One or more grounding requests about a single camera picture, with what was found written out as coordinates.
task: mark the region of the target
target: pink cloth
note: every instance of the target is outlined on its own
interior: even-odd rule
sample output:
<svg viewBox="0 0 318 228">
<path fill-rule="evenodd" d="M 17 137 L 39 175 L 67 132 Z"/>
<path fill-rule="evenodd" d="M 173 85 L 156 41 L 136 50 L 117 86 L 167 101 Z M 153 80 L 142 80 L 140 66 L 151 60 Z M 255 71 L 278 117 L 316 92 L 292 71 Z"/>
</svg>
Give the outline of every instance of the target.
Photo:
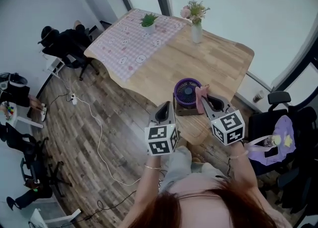
<svg viewBox="0 0 318 228">
<path fill-rule="evenodd" d="M 208 93 L 208 88 L 209 85 L 205 85 L 205 86 L 201 86 L 199 87 L 195 87 L 195 94 L 196 94 L 196 106 L 197 106 L 197 110 L 199 112 L 199 114 L 203 114 L 204 113 L 204 108 L 203 108 L 203 104 L 201 101 L 201 97 L 207 97 L 207 93 Z"/>
<path fill-rule="evenodd" d="M 192 173 L 184 179 L 174 183 L 170 193 L 184 195 L 199 193 L 217 186 L 217 181 L 202 173 Z M 218 197 L 192 197 L 180 200 L 182 223 L 181 228 L 231 228 L 232 222 L 229 211 L 223 200 Z M 278 227 L 291 228 L 281 213 L 274 209 L 265 209 L 274 219 L 278 220 Z"/>
</svg>

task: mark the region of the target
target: red hair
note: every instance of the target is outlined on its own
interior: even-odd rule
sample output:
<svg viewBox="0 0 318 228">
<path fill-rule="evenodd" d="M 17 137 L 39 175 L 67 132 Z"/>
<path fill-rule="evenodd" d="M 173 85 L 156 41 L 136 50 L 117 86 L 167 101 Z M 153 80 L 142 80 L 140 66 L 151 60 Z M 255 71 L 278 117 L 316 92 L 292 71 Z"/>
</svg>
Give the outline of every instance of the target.
<svg viewBox="0 0 318 228">
<path fill-rule="evenodd" d="M 277 228 L 260 204 L 235 182 L 221 182 L 218 188 L 201 194 L 177 196 L 164 192 L 150 202 L 128 228 L 180 228 L 182 213 L 179 200 L 202 195 L 220 197 L 224 201 L 234 228 Z"/>
</svg>

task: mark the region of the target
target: wooden floor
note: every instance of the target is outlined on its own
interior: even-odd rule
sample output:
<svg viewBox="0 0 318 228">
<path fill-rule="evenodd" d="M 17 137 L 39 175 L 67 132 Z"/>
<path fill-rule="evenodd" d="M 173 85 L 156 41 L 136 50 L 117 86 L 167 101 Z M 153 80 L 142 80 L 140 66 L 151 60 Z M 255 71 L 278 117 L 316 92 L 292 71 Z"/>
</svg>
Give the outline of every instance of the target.
<svg viewBox="0 0 318 228">
<path fill-rule="evenodd" d="M 147 148 L 143 144 L 144 127 L 148 125 L 149 112 L 154 105 L 142 96 L 122 89 L 110 79 L 102 64 L 97 61 L 95 64 L 100 70 L 98 76 L 88 67 L 83 81 L 78 81 L 78 70 L 69 68 L 61 70 L 61 77 L 77 97 L 91 104 L 93 115 L 101 121 L 103 134 L 99 152 L 113 176 L 131 184 L 140 178 L 147 159 Z M 53 77 L 42 92 L 40 100 L 49 104 L 58 95 L 68 92 L 64 83 Z M 111 178 L 106 164 L 97 153 L 101 134 L 99 124 L 91 117 L 87 104 L 79 101 L 74 106 L 72 102 L 66 102 L 66 98 L 69 100 L 70 97 L 59 97 L 49 107 L 44 129 L 33 128 L 33 134 L 38 140 L 49 137 L 46 151 L 53 156 L 53 163 L 64 162 L 62 176 L 73 187 L 61 185 L 65 197 L 58 199 L 67 214 L 80 208 L 83 214 L 77 220 L 81 220 L 99 210 L 98 200 L 103 202 L 105 208 L 110 208 L 135 191 L 137 185 L 121 185 Z M 240 109 L 247 123 L 253 111 L 236 98 L 232 100 L 232 104 Z M 39 120 L 37 116 L 36 113 L 32 114 L 34 120 Z M 227 172 L 226 150 L 212 137 L 208 137 L 204 144 L 193 147 L 192 151 L 222 172 Z M 117 208 L 100 212 L 89 221 L 82 221 L 76 226 L 117 227 L 133 201 L 134 195 Z M 297 221 L 296 216 L 290 216 L 287 212 L 284 212 L 284 216 L 293 224 Z"/>
</svg>

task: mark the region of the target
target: purple bag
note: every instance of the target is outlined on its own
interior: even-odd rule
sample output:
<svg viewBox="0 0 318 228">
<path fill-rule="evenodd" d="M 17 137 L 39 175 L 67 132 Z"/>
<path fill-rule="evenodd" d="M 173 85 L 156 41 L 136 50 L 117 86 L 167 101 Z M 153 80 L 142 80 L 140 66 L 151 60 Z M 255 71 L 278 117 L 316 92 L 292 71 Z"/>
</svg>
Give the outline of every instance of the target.
<svg viewBox="0 0 318 228">
<path fill-rule="evenodd" d="M 257 146 L 256 143 L 271 137 L 275 145 L 270 147 Z M 263 165 L 271 165 L 276 162 L 281 162 L 286 158 L 286 155 L 295 151 L 295 139 L 293 123 L 290 118 L 286 115 L 279 118 L 275 125 L 273 135 L 267 135 L 258 138 L 250 143 L 244 145 L 245 149 L 248 150 L 248 158 L 258 161 Z M 277 147 L 278 154 L 274 156 L 265 157 L 265 152 Z"/>
</svg>

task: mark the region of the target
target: person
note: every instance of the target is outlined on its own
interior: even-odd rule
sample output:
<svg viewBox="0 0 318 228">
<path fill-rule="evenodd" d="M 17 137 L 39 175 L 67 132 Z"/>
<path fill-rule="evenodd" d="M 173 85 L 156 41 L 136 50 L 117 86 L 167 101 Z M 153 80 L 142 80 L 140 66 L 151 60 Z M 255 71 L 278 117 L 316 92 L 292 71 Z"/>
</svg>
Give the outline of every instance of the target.
<svg viewBox="0 0 318 228">
<path fill-rule="evenodd" d="M 47 113 L 46 104 L 42 103 L 38 98 L 29 94 L 30 88 L 27 86 L 16 87 L 11 84 L 6 90 L 0 90 L 0 110 L 4 112 L 6 119 L 10 118 L 5 104 L 3 102 L 12 102 L 23 107 L 31 107 L 41 112 L 41 121 L 44 122 Z"/>
<path fill-rule="evenodd" d="M 191 152 L 181 146 L 170 155 L 159 192 L 160 156 L 150 156 L 119 228 L 291 228 L 258 190 L 242 143 L 228 148 L 231 181 L 209 163 L 192 173 Z"/>
<path fill-rule="evenodd" d="M 41 38 L 42 40 L 38 43 L 41 43 L 44 47 L 49 47 L 57 40 L 61 40 L 61 43 L 58 45 L 61 50 L 69 50 L 69 45 L 63 47 L 64 40 L 67 39 L 72 39 L 77 44 L 82 45 L 83 49 L 88 48 L 91 44 L 91 39 L 79 20 L 75 21 L 73 29 L 67 29 L 61 33 L 51 26 L 46 26 L 41 32 Z"/>
</svg>

